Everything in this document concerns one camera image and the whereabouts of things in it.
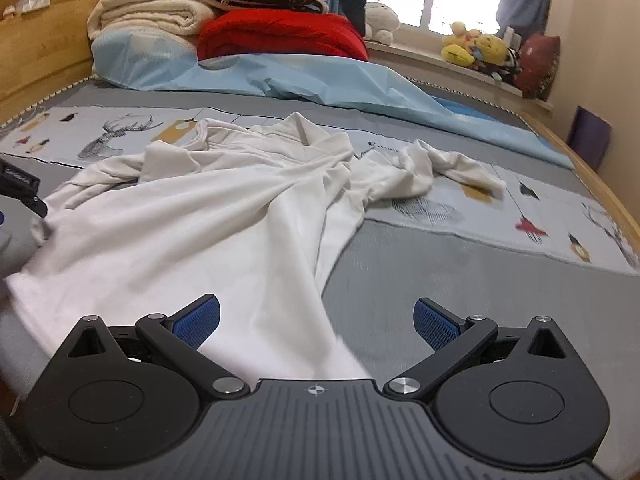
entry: metal screw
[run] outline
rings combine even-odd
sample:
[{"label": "metal screw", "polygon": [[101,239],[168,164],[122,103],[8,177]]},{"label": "metal screw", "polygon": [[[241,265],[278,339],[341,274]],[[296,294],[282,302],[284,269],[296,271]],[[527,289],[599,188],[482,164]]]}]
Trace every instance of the metal screw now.
[{"label": "metal screw", "polygon": [[236,394],[244,388],[244,381],[237,377],[220,377],[213,381],[213,389],[221,394]]},{"label": "metal screw", "polygon": [[389,381],[389,387],[396,394],[412,394],[420,389],[420,383],[411,377],[396,377]]}]

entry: gray bed sheet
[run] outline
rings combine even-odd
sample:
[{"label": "gray bed sheet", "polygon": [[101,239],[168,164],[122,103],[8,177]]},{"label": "gray bed sheet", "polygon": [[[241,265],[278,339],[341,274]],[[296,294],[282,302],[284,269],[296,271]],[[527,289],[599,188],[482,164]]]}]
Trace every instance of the gray bed sheet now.
[{"label": "gray bed sheet", "polygon": [[[299,111],[318,124],[405,140],[420,138],[436,148],[457,150],[589,196],[569,170],[477,140],[357,110],[297,100],[135,92],[95,84],[67,95],[62,105],[209,106],[270,117]],[[61,177],[52,175],[44,186],[57,185]],[[35,247],[25,220],[28,211],[7,200],[0,201],[0,208],[13,235],[9,248],[0,254],[2,275],[6,275],[19,269]],[[367,220],[338,260],[323,299],[335,331],[382,384],[432,353],[413,327],[413,306],[421,296],[429,296],[461,317],[485,314],[504,326],[525,326],[539,314],[552,316],[609,401],[611,424],[596,463],[617,479],[640,468],[640,409],[636,401],[640,391],[639,278]],[[0,372],[15,390],[26,394],[47,357],[6,299],[3,303]]]}]

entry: white towel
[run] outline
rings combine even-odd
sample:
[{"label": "white towel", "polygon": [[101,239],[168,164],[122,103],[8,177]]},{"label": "white towel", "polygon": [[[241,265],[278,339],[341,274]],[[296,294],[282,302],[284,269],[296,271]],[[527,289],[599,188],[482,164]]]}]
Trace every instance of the white towel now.
[{"label": "white towel", "polygon": [[90,40],[106,28],[160,28],[178,36],[199,34],[217,14],[195,0],[100,0],[86,22]]}]

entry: white plush toy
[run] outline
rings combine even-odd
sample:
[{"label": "white plush toy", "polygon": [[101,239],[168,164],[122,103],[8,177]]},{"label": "white plush toy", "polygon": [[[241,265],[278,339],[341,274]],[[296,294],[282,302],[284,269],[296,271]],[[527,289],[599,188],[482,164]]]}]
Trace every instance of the white plush toy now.
[{"label": "white plush toy", "polygon": [[364,39],[390,45],[394,40],[394,30],[400,27],[400,19],[391,7],[380,2],[367,2],[364,6]]}]

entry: purple object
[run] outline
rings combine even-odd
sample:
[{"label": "purple object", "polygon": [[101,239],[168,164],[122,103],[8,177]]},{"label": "purple object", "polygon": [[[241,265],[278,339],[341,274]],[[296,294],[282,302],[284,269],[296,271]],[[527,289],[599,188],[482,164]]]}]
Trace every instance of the purple object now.
[{"label": "purple object", "polygon": [[567,143],[593,171],[600,166],[610,138],[611,125],[578,106]]}]

